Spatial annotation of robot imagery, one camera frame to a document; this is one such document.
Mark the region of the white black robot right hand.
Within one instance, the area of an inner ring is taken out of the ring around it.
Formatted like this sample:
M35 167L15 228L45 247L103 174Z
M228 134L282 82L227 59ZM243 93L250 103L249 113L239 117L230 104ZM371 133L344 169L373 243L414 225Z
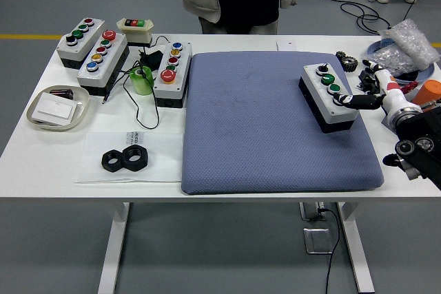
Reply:
M373 72L379 85L380 95L334 93L333 98L337 105L349 109L378 109L382 105L389 120L393 120L402 109L404 112L422 113L419 105L411 103L405 98L389 70L372 61L363 60L362 62Z

